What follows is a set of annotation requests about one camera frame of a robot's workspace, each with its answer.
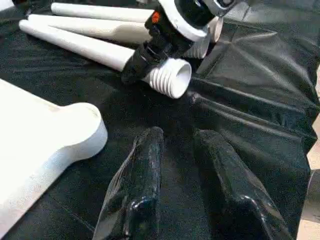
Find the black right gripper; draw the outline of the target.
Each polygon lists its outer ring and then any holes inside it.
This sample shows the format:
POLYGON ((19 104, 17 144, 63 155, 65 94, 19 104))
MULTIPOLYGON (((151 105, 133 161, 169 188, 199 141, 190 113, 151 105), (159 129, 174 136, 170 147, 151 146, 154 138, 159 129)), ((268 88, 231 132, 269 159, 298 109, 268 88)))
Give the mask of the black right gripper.
POLYGON ((144 23, 151 36, 126 62, 121 81, 131 85, 168 58, 179 58, 199 41, 198 8, 156 8, 144 23))

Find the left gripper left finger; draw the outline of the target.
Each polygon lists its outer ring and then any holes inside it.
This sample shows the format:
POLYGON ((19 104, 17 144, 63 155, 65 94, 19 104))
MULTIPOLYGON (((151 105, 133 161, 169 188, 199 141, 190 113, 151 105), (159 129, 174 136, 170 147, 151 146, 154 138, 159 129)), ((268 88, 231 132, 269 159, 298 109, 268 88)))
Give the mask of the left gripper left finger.
POLYGON ((158 239, 163 148, 164 133, 157 126, 136 136, 108 185, 94 239, 158 239))

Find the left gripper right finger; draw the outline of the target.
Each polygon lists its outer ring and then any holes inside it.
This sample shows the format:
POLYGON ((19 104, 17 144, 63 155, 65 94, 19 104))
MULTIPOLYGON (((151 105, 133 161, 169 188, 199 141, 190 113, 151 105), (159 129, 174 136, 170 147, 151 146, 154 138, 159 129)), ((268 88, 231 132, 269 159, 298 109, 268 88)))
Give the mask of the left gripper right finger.
POLYGON ((215 240, 293 238, 262 182, 219 133, 195 131, 193 153, 215 240))

